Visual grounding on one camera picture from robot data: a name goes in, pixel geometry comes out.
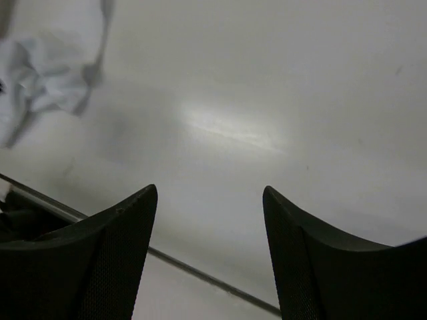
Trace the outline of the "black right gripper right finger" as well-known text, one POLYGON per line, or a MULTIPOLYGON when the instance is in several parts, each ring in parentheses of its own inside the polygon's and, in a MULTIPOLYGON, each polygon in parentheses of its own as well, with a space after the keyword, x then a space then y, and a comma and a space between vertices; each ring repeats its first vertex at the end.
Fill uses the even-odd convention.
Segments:
POLYGON ((426 239, 387 246, 300 209, 273 187, 263 210, 283 319, 425 319, 426 239))

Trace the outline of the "white fabric skirt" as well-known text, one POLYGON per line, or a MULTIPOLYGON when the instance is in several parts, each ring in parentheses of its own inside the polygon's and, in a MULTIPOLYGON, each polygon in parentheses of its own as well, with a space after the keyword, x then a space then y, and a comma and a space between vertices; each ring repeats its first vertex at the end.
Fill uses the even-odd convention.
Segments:
POLYGON ((115 1, 1 2, 1 146, 32 113, 75 113, 101 69, 115 1))

